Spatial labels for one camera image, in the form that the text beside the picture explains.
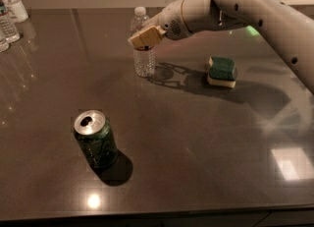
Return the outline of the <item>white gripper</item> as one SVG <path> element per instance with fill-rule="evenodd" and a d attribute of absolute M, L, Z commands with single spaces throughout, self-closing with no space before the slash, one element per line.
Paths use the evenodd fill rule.
<path fill-rule="evenodd" d="M 143 48 L 159 44 L 166 36 L 171 40 L 180 40 L 191 36 L 183 19 L 184 0 L 175 1 L 166 6 L 159 14 L 145 21 L 142 30 L 133 34 L 128 43 L 133 48 Z"/>

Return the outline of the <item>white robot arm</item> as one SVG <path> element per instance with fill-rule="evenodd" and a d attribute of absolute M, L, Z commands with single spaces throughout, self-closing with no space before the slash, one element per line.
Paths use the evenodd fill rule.
<path fill-rule="evenodd" d="M 314 20 L 280 0 L 178 0 L 146 21 L 128 43 L 141 48 L 165 37 L 180 40 L 245 26 L 254 27 L 314 93 Z"/>

